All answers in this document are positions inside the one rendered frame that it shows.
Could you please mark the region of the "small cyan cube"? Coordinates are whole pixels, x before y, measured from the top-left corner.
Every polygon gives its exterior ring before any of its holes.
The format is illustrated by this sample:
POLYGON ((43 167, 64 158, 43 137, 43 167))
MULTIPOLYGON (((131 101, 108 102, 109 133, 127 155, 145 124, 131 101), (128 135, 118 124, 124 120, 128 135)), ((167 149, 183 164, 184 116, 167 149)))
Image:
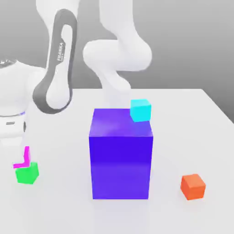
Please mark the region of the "small cyan cube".
POLYGON ((145 122, 151 119, 151 104, 147 99, 131 100, 130 116, 134 122, 145 122))

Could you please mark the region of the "small green cube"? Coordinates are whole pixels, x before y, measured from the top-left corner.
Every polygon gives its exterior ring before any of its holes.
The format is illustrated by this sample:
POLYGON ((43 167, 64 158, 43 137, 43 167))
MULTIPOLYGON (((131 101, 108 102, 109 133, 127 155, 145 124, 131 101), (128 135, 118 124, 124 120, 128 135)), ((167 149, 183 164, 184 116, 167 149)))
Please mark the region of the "small green cube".
POLYGON ((37 162, 31 162, 27 168, 16 169, 16 178, 18 183, 33 184, 39 176, 37 162))

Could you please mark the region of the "large purple box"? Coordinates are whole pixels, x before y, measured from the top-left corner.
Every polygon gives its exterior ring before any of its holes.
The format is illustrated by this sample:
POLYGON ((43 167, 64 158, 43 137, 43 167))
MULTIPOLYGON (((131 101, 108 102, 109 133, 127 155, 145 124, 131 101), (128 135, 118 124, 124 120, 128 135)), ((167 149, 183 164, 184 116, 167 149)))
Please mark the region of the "large purple box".
POLYGON ((149 121, 129 109, 96 108, 89 133, 93 199, 148 199, 153 149, 149 121))

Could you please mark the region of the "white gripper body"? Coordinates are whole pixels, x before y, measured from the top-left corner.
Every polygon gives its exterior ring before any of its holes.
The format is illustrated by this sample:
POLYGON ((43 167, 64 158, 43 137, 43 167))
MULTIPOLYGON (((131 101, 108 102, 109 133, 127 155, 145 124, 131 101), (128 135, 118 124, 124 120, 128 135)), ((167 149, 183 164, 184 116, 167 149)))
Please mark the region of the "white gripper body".
POLYGON ((8 164, 23 161, 23 137, 0 139, 0 154, 8 164))

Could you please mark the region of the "small orange cube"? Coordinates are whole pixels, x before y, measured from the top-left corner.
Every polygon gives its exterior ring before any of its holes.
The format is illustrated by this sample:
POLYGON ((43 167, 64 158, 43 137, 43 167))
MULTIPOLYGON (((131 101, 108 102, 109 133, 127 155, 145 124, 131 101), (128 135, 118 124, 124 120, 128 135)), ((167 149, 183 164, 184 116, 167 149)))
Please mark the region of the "small orange cube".
POLYGON ((205 189, 206 184, 198 174, 182 176, 181 191, 187 200, 203 198, 205 189))

